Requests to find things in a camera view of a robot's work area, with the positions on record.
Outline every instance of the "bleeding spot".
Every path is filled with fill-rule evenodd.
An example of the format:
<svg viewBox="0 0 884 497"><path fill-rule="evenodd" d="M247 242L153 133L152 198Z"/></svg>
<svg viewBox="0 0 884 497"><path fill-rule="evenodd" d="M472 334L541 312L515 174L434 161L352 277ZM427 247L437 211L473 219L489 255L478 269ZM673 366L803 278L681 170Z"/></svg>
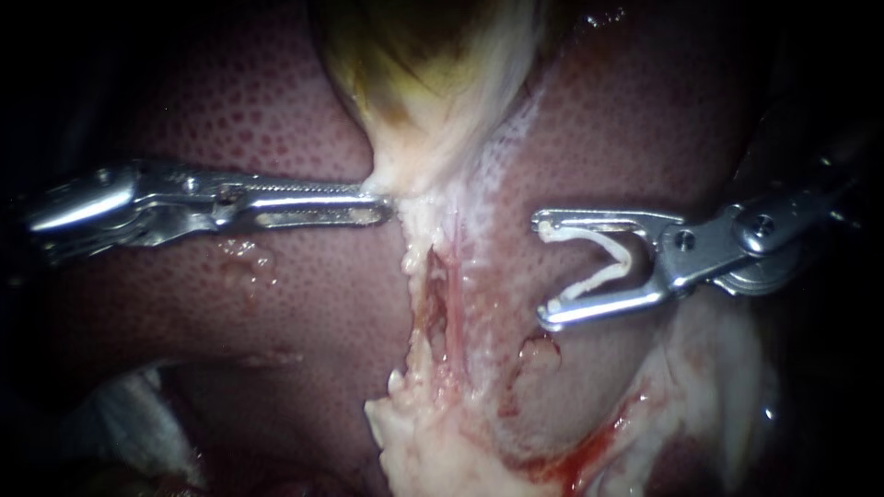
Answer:
<svg viewBox="0 0 884 497"><path fill-rule="evenodd" d="M527 339L518 351L519 374L551 373L562 366L562 351L550 335Z"/></svg>
<svg viewBox="0 0 884 497"><path fill-rule="evenodd" d="M221 272L224 287L240 290L245 297L246 312L257 310L257 293L261 286L270 289L276 285L276 256L248 240L230 238L218 244L222 254Z"/></svg>

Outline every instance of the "metal surgical instrument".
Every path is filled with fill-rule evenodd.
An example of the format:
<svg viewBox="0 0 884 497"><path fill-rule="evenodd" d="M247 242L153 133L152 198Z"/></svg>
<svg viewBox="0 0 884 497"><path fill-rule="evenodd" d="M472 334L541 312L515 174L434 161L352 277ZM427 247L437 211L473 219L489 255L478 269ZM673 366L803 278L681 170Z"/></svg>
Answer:
<svg viewBox="0 0 884 497"><path fill-rule="evenodd" d="M197 233L378 225L390 219L393 204L358 184L132 159L70 179L12 211L41 263L54 268L112 247L154 247Z"/></svg>
<svg viewBox="0 0 884 497"><path fill-rule="evenodd" d="M650 277L638 288L577 297L562 293L550 299L537 309L540 325L562 331L688 295L701 283L731 295L767 295L780 289L821 249L808 244L808 232L839 218L836 204L856 184L855 178L839 172L821 175L803 188L728 205L699 224L652 211L539 210L531 217L535 232L629 232L645 241L653 260Z"/></svg>

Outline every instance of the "forceps jaw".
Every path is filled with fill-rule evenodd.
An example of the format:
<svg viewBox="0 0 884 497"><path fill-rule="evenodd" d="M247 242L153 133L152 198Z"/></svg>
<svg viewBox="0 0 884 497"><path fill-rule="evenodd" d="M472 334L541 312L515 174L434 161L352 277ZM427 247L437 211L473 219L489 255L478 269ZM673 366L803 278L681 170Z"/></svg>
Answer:
<svg viewBox="0 0 884 497"><path fill-rule="evenodd" d="M393 202L358 184L269 178L136 161L135 203L157 211L151 231L125 245L153 247L189 234L239 235L296 227L364 227L393 216Z"/></svg>
<svg viewBox="0 0 884 497"><path fill-rule="evenodd" d="M659 243L667 230L683 223L684 218L677 215L639 210L543 209L531 217L531 229L541 237L541 231L550 228L633 233L645 241L652 259L657 258ZM545 237L547 241L561 239L564 238ZM669 276L655 265L648 280L637 288L578 298L559 295L537 308L537 318L542 328L559 332L576 323L655 306L681 293L672 290Z"/></svg>

